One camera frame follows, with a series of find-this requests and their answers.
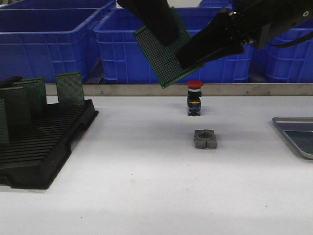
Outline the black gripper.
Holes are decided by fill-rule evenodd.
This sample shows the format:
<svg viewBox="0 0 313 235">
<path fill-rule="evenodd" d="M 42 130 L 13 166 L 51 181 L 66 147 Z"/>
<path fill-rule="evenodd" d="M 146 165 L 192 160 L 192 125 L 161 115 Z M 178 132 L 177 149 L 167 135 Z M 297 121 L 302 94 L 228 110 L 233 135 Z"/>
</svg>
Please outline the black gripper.
<svg viewBox="0 0 313 235">
<path fill-rule="evenodd" d="M 242 43 L 262 49 L 271 39 L 313 18 L 311 0 L 233 0 L 232 9 L 230 13 L 221 8 L 177 51 L 182 68 L 243 54 Z"/>
</svg>

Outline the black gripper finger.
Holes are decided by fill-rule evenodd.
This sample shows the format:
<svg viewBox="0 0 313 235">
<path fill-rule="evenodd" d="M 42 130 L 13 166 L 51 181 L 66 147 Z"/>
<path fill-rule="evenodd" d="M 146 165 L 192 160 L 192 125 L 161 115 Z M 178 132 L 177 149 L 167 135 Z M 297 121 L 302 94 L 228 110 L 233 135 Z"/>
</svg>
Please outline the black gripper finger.
<svg viewBox="0 0 313 235">
<path fill-rule="evenodd" d="M 178 40 L 178 26 L 168 1 L 118 0 L 117 3 L 139 18 L 163 45 Z"/>
</svg>

